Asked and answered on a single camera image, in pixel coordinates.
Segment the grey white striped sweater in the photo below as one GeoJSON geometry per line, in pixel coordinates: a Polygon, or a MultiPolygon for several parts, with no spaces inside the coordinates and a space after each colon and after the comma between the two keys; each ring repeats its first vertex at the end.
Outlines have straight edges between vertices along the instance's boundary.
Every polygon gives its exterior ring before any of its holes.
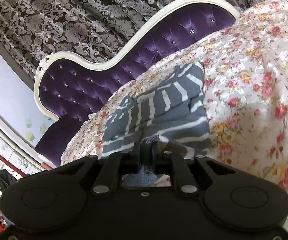
{"type": "Polygon", "coordinates": [[[204,65],[177,66],[155,87],[136,97],[125,96],[104,128],[102,156],[129,153],[137,142],[148,156],[150,147],[185,159],[211,149],[210,125],[204,107],[204,65]]]}

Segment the floral bed sheet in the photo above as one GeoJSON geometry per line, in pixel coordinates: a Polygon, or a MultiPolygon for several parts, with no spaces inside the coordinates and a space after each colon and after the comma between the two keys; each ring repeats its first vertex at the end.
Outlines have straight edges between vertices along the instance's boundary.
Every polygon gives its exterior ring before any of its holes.
{"type": "MultiPolygon", "coordinates": [[[[120,87],[64,148],[60,163],[101,156],[104,127],[125,96],[159,85],[176,67],[204,65],[207,155],[278,184],[288,193],[288,0],[268,0],[233,26],[162,59],[120,87]]],[[[288,218],[284,224],[288,231],[288,218]]]]}

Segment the brown silver damask curtain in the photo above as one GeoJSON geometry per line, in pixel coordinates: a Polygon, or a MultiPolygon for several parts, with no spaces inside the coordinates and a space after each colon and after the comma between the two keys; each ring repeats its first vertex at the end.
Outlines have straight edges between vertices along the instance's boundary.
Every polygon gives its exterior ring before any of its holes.
{"type": "MultiPolygon", "coordinates": [[[[175,0],[0,0],[0,42],[26,77],[60,50],[91,62],[110,59],[175,0]]],[[[264,0],[224,0],[245,10],[264,0]]]]}

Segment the purple tufted headboard white frame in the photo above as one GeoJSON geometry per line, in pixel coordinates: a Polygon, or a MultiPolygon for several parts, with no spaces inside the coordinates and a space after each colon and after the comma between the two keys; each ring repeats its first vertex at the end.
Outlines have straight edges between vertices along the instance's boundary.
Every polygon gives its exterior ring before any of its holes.
{"type": "Polygon", "coordinates": [[[230,27],[237,18],[237,9],[224,0],[175,0],[104,63],[92,63],[70,51],[46,56],[36,71],[34,98],[55,123],[39,140],[36,152],[59,166],[68,142],[88,115],[98,112],[121,86],[168,55],[230,27]]]}

